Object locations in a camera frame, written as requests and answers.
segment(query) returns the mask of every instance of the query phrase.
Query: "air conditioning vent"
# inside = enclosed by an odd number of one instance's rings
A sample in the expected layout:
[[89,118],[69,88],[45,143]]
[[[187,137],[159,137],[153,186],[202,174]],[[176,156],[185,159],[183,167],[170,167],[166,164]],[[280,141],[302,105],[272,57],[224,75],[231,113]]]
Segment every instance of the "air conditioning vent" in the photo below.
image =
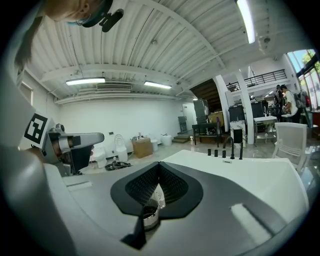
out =
[[104,90],[104,91],[121,91],[121,90],[131,90],[132,85],[128,84],[121,84],[121,83],[101,83],[96,85],[97,90]]

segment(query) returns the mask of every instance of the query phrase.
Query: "door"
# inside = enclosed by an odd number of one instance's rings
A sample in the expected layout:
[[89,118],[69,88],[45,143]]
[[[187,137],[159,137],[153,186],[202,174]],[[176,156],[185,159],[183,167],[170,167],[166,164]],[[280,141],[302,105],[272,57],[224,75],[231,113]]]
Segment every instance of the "door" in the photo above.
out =
[[186,128],[188,131],[192,130],[192,126],[196,125],[196,112],[193,104],[182,104],[183,115],[186,119]]

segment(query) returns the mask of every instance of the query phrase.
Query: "black and white square marker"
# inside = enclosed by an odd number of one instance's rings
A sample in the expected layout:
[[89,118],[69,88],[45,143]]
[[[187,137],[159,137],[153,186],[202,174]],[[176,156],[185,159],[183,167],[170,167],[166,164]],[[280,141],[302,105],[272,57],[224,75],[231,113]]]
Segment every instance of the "black and white square marker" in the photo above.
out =
[[24,132],[24,137],[39,145],[44,135],[43,133],[45,132],[47,122],[48,118],[35,113]]

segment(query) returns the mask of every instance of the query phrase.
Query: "fluorescent light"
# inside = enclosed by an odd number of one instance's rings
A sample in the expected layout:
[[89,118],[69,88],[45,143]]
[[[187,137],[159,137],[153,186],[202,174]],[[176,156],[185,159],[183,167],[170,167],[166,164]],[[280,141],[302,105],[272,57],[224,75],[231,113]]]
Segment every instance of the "fluorescent light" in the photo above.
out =
[[105,83],[105,82],[106,82],[106,79],[104,77],[90,77],[90,78],[68,80],[65,83],[68,86],[75,86],[75,85],[83,85],[83,84],[98,84],[98,83]]
[[249,5],[247,3],[247,0],[237,0],[236,4],[240,9],[244,21],[246,35],[248,37],[249,44],[252,44],[256,41],[256,38],[254,23],[252,22],[252,16],[250,13]]
[[150,81],[145,81],[144,85],[145,86],[160,87],[160,88],[164,88],[164,89],[171,89],[172,88],[169,85],[163,85],[163,84],[160,84],[160,83],[155,83],[155,82],[150,82]]

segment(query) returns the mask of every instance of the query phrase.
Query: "railing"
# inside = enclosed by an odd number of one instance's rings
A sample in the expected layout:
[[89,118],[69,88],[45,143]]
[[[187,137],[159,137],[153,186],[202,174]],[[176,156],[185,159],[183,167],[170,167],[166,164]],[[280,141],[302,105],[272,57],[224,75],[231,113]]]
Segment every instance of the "railing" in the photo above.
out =
[[[253,77],[249,77],[244,79],[246,87],[253,87],[261,84],[266,84],[272,81],[277,81],[281,79],[286,79],[286,73],[284,69],[273,71],[270,73],[265,73]],[[240,90],[240,86],[238,82],[230,83],[226,86],[230,92],[236,92]]]

